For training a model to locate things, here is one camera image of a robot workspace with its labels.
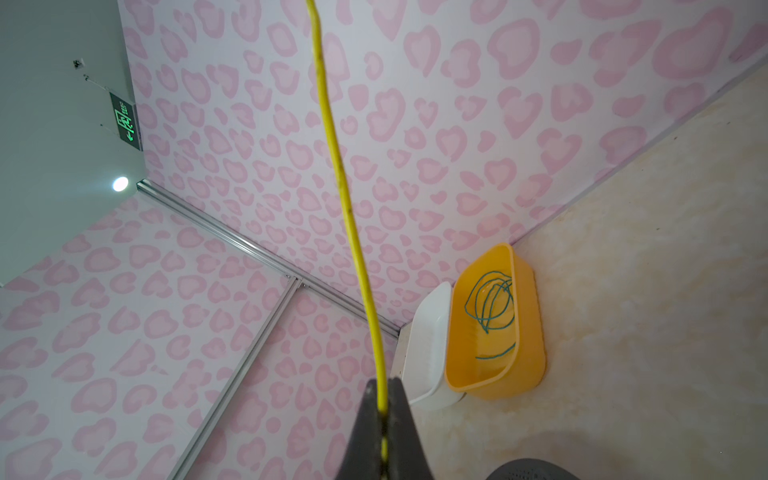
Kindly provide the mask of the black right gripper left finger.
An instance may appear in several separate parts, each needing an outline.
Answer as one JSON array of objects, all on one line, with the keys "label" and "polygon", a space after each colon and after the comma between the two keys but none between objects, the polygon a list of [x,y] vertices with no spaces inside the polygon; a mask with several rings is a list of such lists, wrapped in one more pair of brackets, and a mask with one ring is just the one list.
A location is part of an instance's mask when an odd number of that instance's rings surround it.
[{"label": "black right gripper left finger", "polygon": [[358,413],[336,480],[379,480],[382,478],[382,428],[377,405],[377,382],[366,384]]}]

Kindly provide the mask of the dark grey cable spool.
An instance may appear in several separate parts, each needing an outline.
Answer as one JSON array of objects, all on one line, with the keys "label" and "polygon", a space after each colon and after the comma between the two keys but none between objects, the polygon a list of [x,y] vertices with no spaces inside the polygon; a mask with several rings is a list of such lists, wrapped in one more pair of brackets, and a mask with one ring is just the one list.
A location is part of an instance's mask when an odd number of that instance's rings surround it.
[{"label": "dark grey cable spool", "polygon": [[524,458],[499,466],[489,474],[487,480],[579,480],[579,478],[551,462]]}]

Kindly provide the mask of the white plastic tray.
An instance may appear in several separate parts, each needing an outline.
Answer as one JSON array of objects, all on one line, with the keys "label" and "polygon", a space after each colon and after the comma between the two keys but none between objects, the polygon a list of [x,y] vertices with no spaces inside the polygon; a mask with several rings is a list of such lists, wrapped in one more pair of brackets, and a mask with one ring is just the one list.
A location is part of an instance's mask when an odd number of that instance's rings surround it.
[{"label": "white plastic tray", "polygon": [[401,379],[412,408],[440,410],[465,396],[452,390],[444,375],[452,291],[449,282],[439,284],[400,330],[390,376]]}]

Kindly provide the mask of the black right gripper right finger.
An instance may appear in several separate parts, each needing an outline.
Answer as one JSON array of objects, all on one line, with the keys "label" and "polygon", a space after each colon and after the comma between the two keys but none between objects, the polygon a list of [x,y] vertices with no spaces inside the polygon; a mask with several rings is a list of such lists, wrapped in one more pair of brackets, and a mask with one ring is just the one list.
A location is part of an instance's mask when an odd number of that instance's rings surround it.
[{"label": "black right gripper right finger", "polygon": [[389,410],[386,423],[387,478],[432,480],[410,405],[400,378],[388,381]]}]

